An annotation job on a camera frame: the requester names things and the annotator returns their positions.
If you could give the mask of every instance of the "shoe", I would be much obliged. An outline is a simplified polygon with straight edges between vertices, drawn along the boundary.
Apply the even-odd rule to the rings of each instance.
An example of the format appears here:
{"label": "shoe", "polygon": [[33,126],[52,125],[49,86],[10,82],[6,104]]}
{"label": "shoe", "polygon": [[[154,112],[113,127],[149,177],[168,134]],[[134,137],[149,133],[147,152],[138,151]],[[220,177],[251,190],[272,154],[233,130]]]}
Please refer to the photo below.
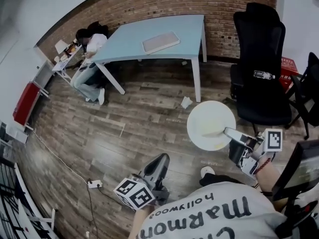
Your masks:
{"label": "shoe", "polygon": [[201,171],[200,171],[200,176],[201,178],[204,178],[206,173],[211,173],[211,174],[215,174],[215,171],[213,168],[211,168],[210,166],[204,166]]}
{"label": "shoe", "polygon": [[100,105],[102,105],[104,103],[104,95],[105,95],[105,89],[101,88],[100,89],[100,94],[99,94],[99,97],[98,97]]}

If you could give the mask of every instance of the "gray t-shirt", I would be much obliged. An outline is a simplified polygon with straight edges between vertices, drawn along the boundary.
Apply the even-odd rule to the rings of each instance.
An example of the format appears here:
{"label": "gray t-shirt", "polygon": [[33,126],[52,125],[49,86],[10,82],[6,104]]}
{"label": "gray t-shirt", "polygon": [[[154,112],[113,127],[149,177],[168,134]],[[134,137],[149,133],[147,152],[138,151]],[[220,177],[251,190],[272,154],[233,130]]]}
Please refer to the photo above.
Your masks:
{"label": "gray t-shirt", "polygon": [[272,203],[247,185],[221,182],[166,204],[151,215],[137,239],[277,238],[274,229],[286,220]]}

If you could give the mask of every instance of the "jeans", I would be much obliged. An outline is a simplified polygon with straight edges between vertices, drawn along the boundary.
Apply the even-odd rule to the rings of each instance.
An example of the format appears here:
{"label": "jeans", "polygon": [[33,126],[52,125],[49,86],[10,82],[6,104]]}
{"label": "jeans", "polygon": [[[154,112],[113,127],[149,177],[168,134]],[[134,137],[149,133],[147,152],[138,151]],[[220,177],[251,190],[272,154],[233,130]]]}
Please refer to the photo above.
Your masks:
{"label": "jeans", "polygon": [[85,97],[91,99],[92,101],[96,101],[100,94],[100,89],[97,89],[93,86],[89,86],[84,84],[88,79],[90,79],[99,68],[94,66],[93,68],[86,68],[83,71],[78,70],[72,80],[71,86],[82,93]]}
{"label": "jeans", "polygon": [[233,179],[227,175],[215,175],[211,173],[206,173],[204,178],[199,180],[199,183],[201,186],[205,187],[210,184],[225,182],[225,181],[242,184],[240,181],[237,181],[236,179]]}

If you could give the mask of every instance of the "black hair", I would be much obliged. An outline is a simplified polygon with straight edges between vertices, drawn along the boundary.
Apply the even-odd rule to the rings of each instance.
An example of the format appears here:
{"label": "black hair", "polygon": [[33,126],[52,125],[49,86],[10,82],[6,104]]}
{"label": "black hair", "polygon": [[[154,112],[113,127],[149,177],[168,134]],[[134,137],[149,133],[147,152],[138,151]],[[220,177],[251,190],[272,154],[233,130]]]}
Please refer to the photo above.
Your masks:
{"label": "black hair", "polygon": [[75,34],[75,38],[81,44],[82,44],[83,38],[90,38],[91,36],[92,36],[92,32],[85,28],[79,29]]}

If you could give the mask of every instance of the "red brick wall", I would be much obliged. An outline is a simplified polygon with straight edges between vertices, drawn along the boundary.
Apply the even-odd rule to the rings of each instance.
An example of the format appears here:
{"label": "red brick wall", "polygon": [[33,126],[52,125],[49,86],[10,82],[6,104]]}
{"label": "red brick wall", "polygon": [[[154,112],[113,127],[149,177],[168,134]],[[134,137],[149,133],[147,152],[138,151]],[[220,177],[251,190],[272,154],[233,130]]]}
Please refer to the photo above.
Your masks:
{"label": "red brick wall", "polygon": [[79,28],[98,20],[115,31],[121,24],[152,17],[204,14],[208,55],[239,57],[233,14],[255,1],[275,7],[276,0],[87,0],[57,22],[38,42],[50,59],[55,43],[71,42]]}

